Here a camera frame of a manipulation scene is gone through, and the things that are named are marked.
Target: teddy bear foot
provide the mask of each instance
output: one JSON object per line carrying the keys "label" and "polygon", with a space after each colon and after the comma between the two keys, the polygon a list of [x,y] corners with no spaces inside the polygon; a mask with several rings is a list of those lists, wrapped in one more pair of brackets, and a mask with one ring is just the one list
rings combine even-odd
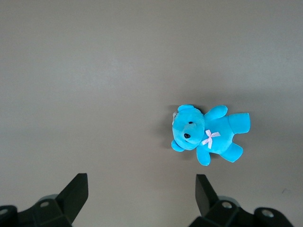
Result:
{"label": "teddy bear foot", "polygon": [[229,148],[221,154],[221,157],[230,162],[237,161],[243,154],[243,148],[239,145],[232,143]]}
{"label": "teddy bear foot", "polygon": [[235,113],[230,115],[228,119],[234,134],[247,133],[250,130],[249,113]]}

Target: blue teddy bear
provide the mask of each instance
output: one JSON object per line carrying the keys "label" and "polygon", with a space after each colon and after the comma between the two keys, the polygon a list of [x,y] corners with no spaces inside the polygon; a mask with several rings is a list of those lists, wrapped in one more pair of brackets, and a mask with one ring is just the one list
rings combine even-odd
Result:
{"label": "blue teddy bear", "polygon": [[236,113],[225,116],[227,107],[219,105],[203,115],[192,105],[181,105],[174,113],[171,147],[178,152],[197,149],[200,164],[210,164],[210,154],[235,162],[243,153],[243,148],[232,142],[235,134],[250,130],[250,115]]}

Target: teddy bear nose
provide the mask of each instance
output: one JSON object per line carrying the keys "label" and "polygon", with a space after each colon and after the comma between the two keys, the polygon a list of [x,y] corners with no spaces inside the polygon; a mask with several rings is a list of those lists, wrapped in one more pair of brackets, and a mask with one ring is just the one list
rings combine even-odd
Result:
{"label": "teddy bear nose", "polygon": [[187,134],[187,133],[184,133],[184,138],[185,138],[185,139],[189,139],[189,138],[190,138],[190,135]]}

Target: teddy bear head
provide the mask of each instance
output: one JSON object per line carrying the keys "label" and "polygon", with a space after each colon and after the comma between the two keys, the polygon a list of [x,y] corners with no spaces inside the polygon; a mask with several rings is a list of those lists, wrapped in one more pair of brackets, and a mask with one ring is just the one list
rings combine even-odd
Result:
{"label": "teddy bear head", "polygon": [[200,110],[192,105],[181,105],[174,113],[171,147],[175,151],[193,150],[201,144],[205,121]]}

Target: ribbon bow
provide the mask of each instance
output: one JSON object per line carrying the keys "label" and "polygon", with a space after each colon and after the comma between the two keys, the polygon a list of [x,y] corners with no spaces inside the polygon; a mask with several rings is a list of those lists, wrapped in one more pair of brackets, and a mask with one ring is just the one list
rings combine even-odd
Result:
{"label": "ribbon bow", "polygon": [[203,140],[202,144],[205,145],[206,143],[208,143],[208,148],[211,149],[212,148],[212,144],[213,144],[212,137],[220,136],[220,133],[219,132],[211,133],[210,130],[206,130],[205,132],[206,132],[208,138],[205,139],[205,140]]}

